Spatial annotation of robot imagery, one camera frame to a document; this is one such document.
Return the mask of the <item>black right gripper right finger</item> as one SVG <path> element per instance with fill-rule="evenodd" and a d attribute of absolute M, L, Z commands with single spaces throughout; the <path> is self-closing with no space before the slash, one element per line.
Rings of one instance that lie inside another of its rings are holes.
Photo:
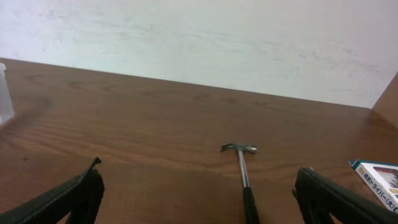
<path fill-rule="evenodd" d="M 306 224 L 397 224 L 397 214 L 353 193 L 309 167 L 298 170 L 293 189 Z"/>

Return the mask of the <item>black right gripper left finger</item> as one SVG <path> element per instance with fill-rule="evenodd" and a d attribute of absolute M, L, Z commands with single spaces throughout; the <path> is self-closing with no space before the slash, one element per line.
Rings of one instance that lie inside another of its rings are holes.
<path fill-rule="evenodd" d="M 74 178 L 1 214 L 1 223 L 30 224 L 94 223 L 104 195 L 103 178 L 95 169 L 95 158 L 89 168 Z"/>

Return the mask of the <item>small steel claw hammer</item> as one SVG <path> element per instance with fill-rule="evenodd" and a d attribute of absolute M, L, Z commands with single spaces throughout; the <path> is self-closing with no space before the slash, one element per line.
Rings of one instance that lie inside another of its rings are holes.
<path fill-rule="evenodd" d="M 257 146 L 250 144 L 243 144 L 243 143 L 231 143 L 231 144 L 225 144 L 221 147 L 221 152 L 224 152 L 226 150 L 234 150 L 238 155 L 239 168 L 241 171 L 241 177 L 243 182 L 243 200 L 244 200 L 246 223 L 260 224 L 259 214 L 257 211 L 253 192 L 249 184 L 248 172 L 244 160 L 244 154 L 245 153 L 255 154 L 257 152 Z"/>

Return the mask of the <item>clear plastic container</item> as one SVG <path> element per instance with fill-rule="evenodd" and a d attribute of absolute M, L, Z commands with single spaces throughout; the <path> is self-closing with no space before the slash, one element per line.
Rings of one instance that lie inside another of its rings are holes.
<path fill-rule="evenodd" d="M 15 115 L 11 96 L 6 81 L 5 70 L 6 70 L 5 64 L 1 63 L 1 79 L 0 79 L 1 126 L 5 125 Z"/>

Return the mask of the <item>blue white screwdriver box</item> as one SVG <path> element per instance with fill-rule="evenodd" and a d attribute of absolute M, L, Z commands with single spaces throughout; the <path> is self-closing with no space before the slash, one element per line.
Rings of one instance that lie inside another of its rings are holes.
<path fill-rule="evenodd" d="M 397 164 L 361 159 L 348 162 L 382 204 L 397 213 Z"/>

